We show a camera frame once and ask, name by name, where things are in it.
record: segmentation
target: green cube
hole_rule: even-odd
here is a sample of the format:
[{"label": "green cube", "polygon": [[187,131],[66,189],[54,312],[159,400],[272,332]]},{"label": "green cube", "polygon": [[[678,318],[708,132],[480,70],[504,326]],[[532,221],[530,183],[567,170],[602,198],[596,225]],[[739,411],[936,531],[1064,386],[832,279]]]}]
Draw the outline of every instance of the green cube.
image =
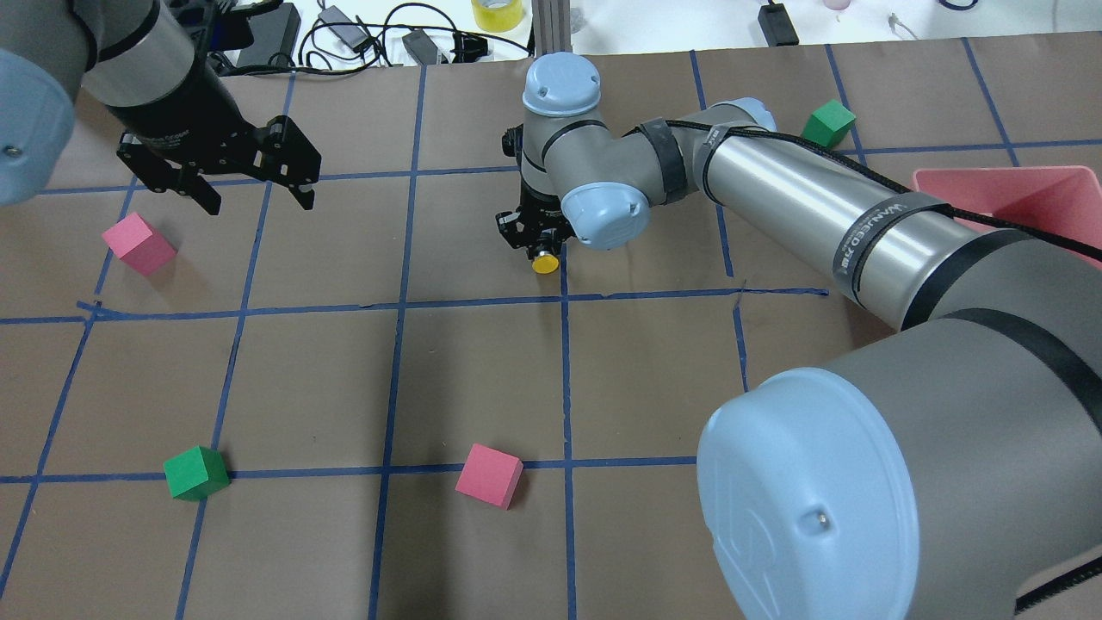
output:
[{"label": "green cube", "polygon": [[842,141],[845,132],[853,127],[856,120],[857,117],[845,109],[845,106],[831,99],[827,105],[811,112],[811,118],[803,127],[801,135],[820,146],[833,149]]},{"label": "green cube", "polygon": [[164,478],[172,497],[188,502],[197,502],[229,486],[222,455],[202,446],[164,461]]}]

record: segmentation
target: yellow object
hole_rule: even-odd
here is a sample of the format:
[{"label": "yellow object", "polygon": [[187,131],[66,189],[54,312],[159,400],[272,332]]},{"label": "yellow object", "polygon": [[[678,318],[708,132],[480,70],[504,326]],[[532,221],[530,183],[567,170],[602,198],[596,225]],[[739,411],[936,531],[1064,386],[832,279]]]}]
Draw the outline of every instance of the yellow object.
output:
[{"label": "yellow object", "polygon": [[[525,17],[525,7],[520,0],[471,0],[471,9],[475,12],[475,23],[486,32],[512,30],[520,23],[520,18]],[[559,261],[555,260],[555,267],[558,265]]]},{"label": "yellow object", "polygon": [[559,268],[559,259],[553,254],[544,253],[543,255],[537,255],[532,260],[532,271],[541,274],[554,273],[555,269]]}]

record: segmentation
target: yellow tape roll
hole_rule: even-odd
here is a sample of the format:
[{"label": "yellow tape roll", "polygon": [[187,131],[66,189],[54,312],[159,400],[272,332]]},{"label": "yellow tape roll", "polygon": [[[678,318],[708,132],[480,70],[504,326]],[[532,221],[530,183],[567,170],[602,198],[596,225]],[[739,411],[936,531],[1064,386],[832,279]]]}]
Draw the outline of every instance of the yellow tape roll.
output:
[{"label": "yellow tape roll", "polygon": [[486,32],[505,32],[517,28],[525,17],[520,0],[471,0],[475,23]]}]

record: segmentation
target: grid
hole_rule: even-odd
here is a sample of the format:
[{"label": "grid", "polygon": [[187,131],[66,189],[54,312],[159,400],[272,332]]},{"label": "grid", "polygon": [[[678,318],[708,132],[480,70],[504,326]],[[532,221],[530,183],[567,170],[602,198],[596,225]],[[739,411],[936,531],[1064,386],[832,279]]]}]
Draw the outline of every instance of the grid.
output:
[{"label": "grid", "polygon": [[[992,96],[992,93],[988,89],[984,75],[980,69],[980,65],[976,62],[972,44],[968,39],[962,39],[960,41],[960,44],[963,48],[964,54],[968,57],[970,68],[974,74],[974,77],[981,90],[983,91],[983,96],[986,100],[991,117],[998,129],[1000,135],[1002,137],[1002,142],[974,143],[974,144],[944,144],[944,145],[929,145],[929,146],[865,148],[861,140],[861,135],[857,131],[857,128],[855,127],[851,131],[854,146],[852,149],[842,149],[841,152],[845,154],[856,155],[856,157],[862,163],[865,163],[866,155],[868,154],[1005,150],[1008,156],[1011,157],[1013,164],[1018,165],[1019,162],[1017,157],[1017,152],[1020,150],[1035,149],[1035,148],[1050,148],[1050,146],[1102,145],[1102,138],[1084,138],[1084,139],[1073,139],[1073,140],[1050,140],[1050,141],[1023,141],[1023,142],[1012,141],[1006,131],[1006,128],[1004,127],[1003,120],[1000,116],[996,101],[994,100],[994,97]],[[850,107],[847,91],[845,85],[843,84],[842,73],[839,69],[838,61],[835,59],[834,48],[831,45],[825,45],[824,48],[827,58],[829,59],[830,67],[832,70],[832,77],[836,86],[838,96],[840,100],[843,102],[843,105]],[[704,90],[703,80],[701,78],[700,63],[698,61],[698,54],[695,52],[690,52],[690,61],[693,72],[693,80],[696,87],[699,104],[700,107],[703,109],[706,105],[707,96]],[[380,591],[380,572],[382,565],[382,557],[383,554],[386,553],[383,545],[385,542],[383,534],[386,532],[386,526],[387,526],[387,505],[388,505],[388,493],[389,493],[391,477],[423,475],[423,474],[455,472],[460,471],[462,468],[462,464],[421,465],[421,466],[400,466],[392,464],[393,438],[395,438],[397,407],[399,400],[399,374],[401,370],[402,341],[404,334],[407,309],[424,308],[424,307],[455,307],[455,306],[478,306],[478,305],[501,305],[501,304],[558,304],[561,314],[563,458],[554,460],[526,461],[525,467],[527,469],[532,469],[532,470],[550,469],[550,470],[563,471],[564,492],[565,492],[565,498],[564,498],[565,513],[563,515],[563,519],[565,522],[565,534],[566,534],[565,572],[566,572],[566,588],[568,588],[566,592],[568,617],[571,620],[577,618],[577,594],[576,594],[576,583],[575,583],[576,570],[575,570],[573,471],[580,468],[691,466],[695,465],[695,458],[693,456],[611,458],[611,459],[574,458],[573,429],[571,423],[571,330],[570,330],[571,304],[582,301],[658,298],[658,297],[728,296],[728,297],[734,297],[736,300],[741,300],[743,294],[767,294],[767,295],[791,294],[791,295],[825,296],[831,294],[831,292],[822,287],[797,286],[797,287],[761,289],[753,286],[747,287],[744,284],[739,286],[730,286],[730,287],[709,287],[709,289],[694,289],[694,290],[655,290],[655,291],[641,291],[641,292],[617,292],[609,294],[572,293],[570,291],[568,282],[569,261],[568,261],[568,255],[564,253],[562,257],[562,267],[559,274],[560,290],[558,295],[503,296],[503,297],[487,297],[487,298],[460,298],[460,300],[440,300],[440,301],[410,301],[408,298],[409,272],[410,272],[411,248],[414,242],[413,224],[417,210],[415,196],[417,196],[418,178],[421,176],[430,176],[430,175],[479,174],[479,173],[490,173],[490,172],[517,171],[517,167],[511,165],[450,167],[450,168],[430,168],[430,170],[420,168],[419,156],[421,146],[422,119],[424,113],[425,81],[426,81],[426,69],[424,67],[421,67],[419,76],[419,85],[418,85],[418,102],[417,102],[417,115],[415,115],[414,134],[413,134],[413,153],[408,170],[396,171],[396,172],[323,174],[320,178],[320,183],[333,180],[372,178],[372,177],[403,177],[409,180],[409,193],[408,193],[409,197],[407,204],[407,219],[406,219],[406,229],[403,239],[404,249],[402,253],[401,284],[397,302],[375,303],[368,305],[337,304],[337,305],[300,305],[300,306],[264,306],[264,307],[250,306],[249,297],[252,286],[253,272],[257,265],[258,254],[263,239],[264,222],[267,219],[269,202],[272,192],[271,183],[267,183],[264,184],[266,186],[263,192],[263,199],[260,207],[259,219],[256,226],[256,235],[249,258],[245,285],[241,292],[240,303],[237,308],[220,309],[220,312],[208,312],[208,313],[130,314],[130,313],[115,312],[115,309],[111,309],[109,307],[104,307],[101,302],[96,302],[96,303],[78,302],[77,306],[84,312],[84,314],[80,315],[56,316],[56,317],[0,318],[0,326],[43,325],[43,324],[83,325],[83,335],[80,337],[79,345],[77,346],[77,350],[73,358],[72,365],[68,369],[68,373],[66,376],[61,394],[57,399],[57,404],[53,417],[50,422],[47,436],[37,460],[37,467],[35,474],[31,476],[0,477],[0,485],[18,483],[18,485],[30,486],[26,499],[22,508],[21,515],[19,518],[19,523],[15,529],[13,541],[6,556],[6,561],[3,564],[3,573],[2,575],[0,575],[0,597],[3,596],[3,591],[8,584],[12,566],[18,559],[21,537],[24,532],[28,519],[32,512],[35,496],[42,485],[61,483],[61,482],[96,483],[96,482],[108,482],[108,481],[155,481],[164,479],[164,475],[160,472],[87,474],[87,475],[45,474],[45,468],[47,460],[50,458],[54,436],[64,415],[69,389],[73,384],[73,379],[80,366],[82,357],[85,351],[85,346],[87,345],[89,336],[91,335],[96,325],[101,323],[117,323],[117,322],[192,322],[192,320],[217,319],[217,318],[236,319],[236,330],[234,335],[233,347],[226,366],[225,381],[222,389],[220,399],[218,401],[217,414],[214,424],[214,432],[209,442],[212,448],[217,450],[222,436],[222,429],[225,421],[225,414],[229,400],[231,384],[234,381],[234,373],[235,373],[235,367],[237,365],[238,350],[245,330],[246,322],[248,320],[248,318],[258,316],[315,314],[315,313],[370,313],[370,312],[380,312],[380,309],[388,309],[388,312],[397,313],[396,339],[395,339],[393,357],[391,362],[391,376],[390,376],[390,394],[387,405],[385,446],[383,446],[383,457],[381,466],[347,467],[347,468],[237,470],[230,474],[231,479],[313,478],[313,477],[348,477],[348,476],[379,477],[380,490],[379,490],[378,511],[377,511],[376,530],[375,530],[375,548],[374,548],[374,557],[371,561],[371,581],[368,585],[370,590],[369,609],[367,610],[367,617],[370,619],[375,619],[379,613],[378,603],[379,603],[379,591]],[[295,80],[292,77],[288,81],[285,98],[283,101],[283,113],[289,113],[291,109],[291,104],[294,96],[294,88],[295,88]],[[228,181],[224,180],[224,181],[213,182],[213,184],[216,186],[255,184],[255,183],[258,182],[252,180],[228,180]],[[101,193],[101,192],[122,193],[123,194],[122,206],[118,215],[118,219],[121,219],[129,211],[130,204],[134,196],[134,193],[141,188],[142,187],[140,184],[138,184],[137,178],[131,178],[129,185],[126,186],[55,188],[55,189],[46,189],[43,193],[45,194],[80,194],[80,193]],[[723,257],[722,257],[723,263],[727,276],[732,278],[734,276],[734,268],[733,268],[734,264],[732,260],[731,243],[727,235],[726,219],[724,217],[724,210],[720,205],[715,205],[715,209],[716,209],[716,217],[719,225],[720,243],[723,251]],[[111,268],[111,264],[114,262],[111,260],[111,257],[112,257],[111,252],[108,250],[107,254],[104,258],[102,265],[100,268],[95,287],[95,292],[97,295],[102,291],[108,270]],[[737,301],[735,303],[732,313],[732,328],[734,331],[735,342],[737,346],[741,382],[742,385],[744,387],[744,390],[748,390],[750,384],[749,379],[747,377],[748,353],[746,347],[743,317]],[[206,513],[206,500],[198,503],[195,514],[194,529],[192,532],[191,544],[188,547],[186,564],[184,568],[184,577],[181,584],[180,597],[176,606],[175,618],[177,618],[177,620],[184,617],[184,612],[186,610],[190,585],[195,565],[196,554],[199,546],[199,539],[204,526],[205,513]]]}]

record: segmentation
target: pink cube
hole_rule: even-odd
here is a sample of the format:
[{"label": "pink cube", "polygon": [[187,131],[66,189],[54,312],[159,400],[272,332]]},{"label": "pink cube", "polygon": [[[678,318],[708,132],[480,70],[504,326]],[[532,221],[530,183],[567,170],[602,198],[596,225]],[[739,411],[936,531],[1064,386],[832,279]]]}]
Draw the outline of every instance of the pink cube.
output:
[{"label": "pink cube", "polygon": [[455,490],[501,510],[509,510],[512,492],[517,490],[517,481],[520,480],[520,470],[523,468],[525,465],[517,457],[475,444],[467,455],[467,463],[463,465],[463,474],[460,475]]},{"label": "pink cube", "polygon": [[176,254],[169,239],[137,213],[127,215],[101,236],[116,255],[142,275],[156,271]]}]

